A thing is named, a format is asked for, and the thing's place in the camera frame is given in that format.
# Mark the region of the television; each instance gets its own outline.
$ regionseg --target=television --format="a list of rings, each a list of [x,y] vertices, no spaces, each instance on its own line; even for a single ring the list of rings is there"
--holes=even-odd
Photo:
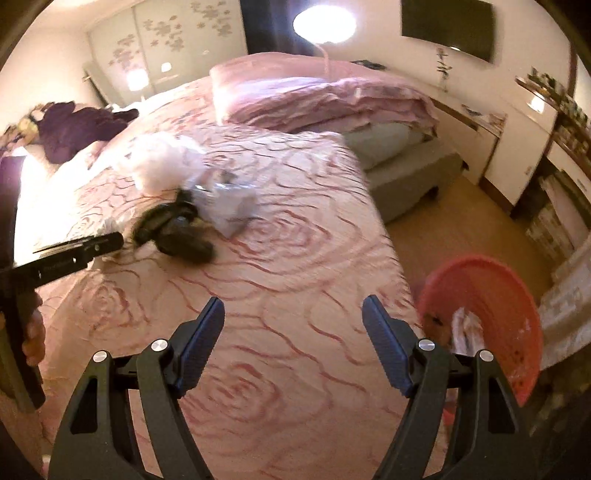
[[[468,53],[492,63],[495,11],[480,0],[402,0],[402,36]]]

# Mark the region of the pink duvet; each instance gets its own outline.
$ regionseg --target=pink duvet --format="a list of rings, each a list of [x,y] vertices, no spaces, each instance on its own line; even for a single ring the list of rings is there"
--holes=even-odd
[[[217,122],[282,132],[347,132],[370,123],[401,122],[422,129],[437,123],[428,96],[403,78],[345,61],[260,53],[210,72]]]
[[[53,441],[94,352],[139,352],[218,296],[226,305],[223,333],[199,386],[181,402],[213,476],[372,478],[407,402],[390,387],[365,332],[363,298],[377,294],[390,315],[421,333],[357,159],[330,134],[215,125],[210,82],[202,79],[133,122],[98,164],[126,158],[153,131],[191,135],[209,161],[255,185],[256,216],[232,239],[207,232],[217,250],[209,265],[173,260],[153,244],[138,250],[126,244],[102,269],[41,289],[46,438]],[[93,235],[104,219],[130,210],[139,216],[174,197],[146,196],[112,168],[78,189],[60,172],[34,212],[40,245]],[[144,463],[158,473],[137,395],[132,412]],[[427,473],[441,467],[443,455],[440,438]]]

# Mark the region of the rose pattern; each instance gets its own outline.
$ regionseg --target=rose pattern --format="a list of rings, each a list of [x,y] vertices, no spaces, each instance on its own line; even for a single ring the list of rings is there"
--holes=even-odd
[[[136,353],[197,317],[210,296],[226,307],[225,328],[183,413],[215,478],[370,478],[400,423],[406,401],[394,391],[361,322],[377,294],[390,315],[420,334],[410,291],[354,156],[332,135],[287,135],[215,124],[210,80],[172,92],[101,153],[125,158],[133,140],[163,129],[190,134],[206,161],[254,184],[258,210],[232,239],[211,232],[215,261],[193,267],[153,245],[41,289],[46,301],[47,402],[41,418],[53,440],[72,389],[92,353]],[[67,185],[57,186],[67,192]],[[69,193],[77,235],[105,216],[136,215],[170,196],[146,197],[107,168]],[[52,205],[52,198],[43,201]],[[132,401],[134,418],[141,406]],[[151,472],[158,472],[139,445]],[[441,465],[438,444],[433,466]]]

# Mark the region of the red bucket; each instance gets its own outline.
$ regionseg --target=red bucket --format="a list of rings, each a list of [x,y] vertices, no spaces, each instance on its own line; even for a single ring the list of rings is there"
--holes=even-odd
[[[486,348],[523,406],[540,373],[543,347],[540,317],[530,292],[508,267],[471,255],[429,275],[417,302],[425,335],[447,345],[452,316],[461,307],[480,318]],[[444,411],[444,421],[453,423],[453,413]]]

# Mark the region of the white plush toy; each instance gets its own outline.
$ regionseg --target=white plush toy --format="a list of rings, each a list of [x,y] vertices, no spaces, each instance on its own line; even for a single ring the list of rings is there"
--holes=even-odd
[[[206,169],[203,149],[189,137],[176,138],[166,132],[143,135],[134,142],[131,158],[114,166],[134,179],[148,195],[180,188],[190,177]]]

